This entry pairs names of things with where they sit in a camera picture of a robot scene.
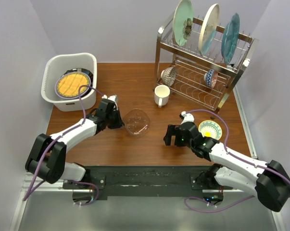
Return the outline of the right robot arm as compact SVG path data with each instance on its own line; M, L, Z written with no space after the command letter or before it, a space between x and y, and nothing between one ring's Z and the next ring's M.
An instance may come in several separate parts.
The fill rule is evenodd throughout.
M193 122L168 125L165 145L188 147L197 157L213 162L202 182L210 189L228 186L256 197L266 208L279 212L290 198L290 178L283 166L267 163L228 149L220 141L203 136Z

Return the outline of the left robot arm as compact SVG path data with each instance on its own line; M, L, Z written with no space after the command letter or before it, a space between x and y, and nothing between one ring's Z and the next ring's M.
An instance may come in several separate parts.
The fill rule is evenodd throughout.
M85 167L66 162L66 154L77 144L104 129L116 129L124 125L117 102L116 95L102 98L94 114L86 115L61 132L50 136L38 135L26 161L26 171L50 184L58 180L73 180L78 188L87 188L90 176L86 174Z

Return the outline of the clear glass dish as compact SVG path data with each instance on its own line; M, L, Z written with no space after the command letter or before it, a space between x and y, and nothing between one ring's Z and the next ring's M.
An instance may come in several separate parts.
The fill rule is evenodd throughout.
M146 134L150 128L150 119L141 109L132 109L123 118L125 130L129 135L139 138Z

